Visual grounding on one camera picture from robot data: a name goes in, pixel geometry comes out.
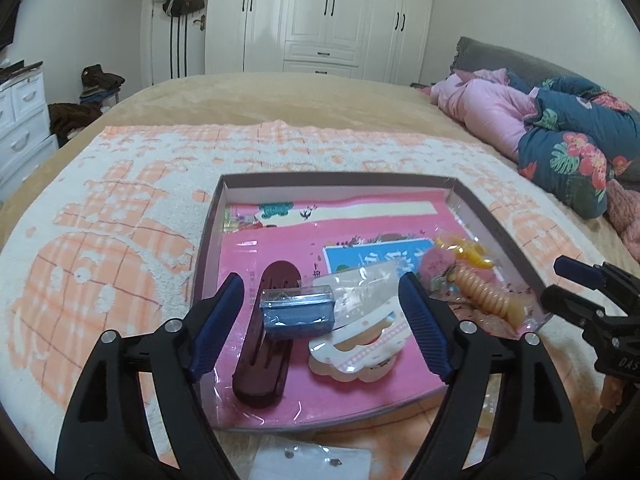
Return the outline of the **person's right hand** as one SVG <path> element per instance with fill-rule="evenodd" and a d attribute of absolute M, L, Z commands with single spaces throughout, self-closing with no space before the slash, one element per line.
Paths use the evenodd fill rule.
<path fill-rule="evenodd" d="M 606 375 L 600 393 L 600 404 L 605 410 L 614 413 L 623 402 L 626 382 Z"/>

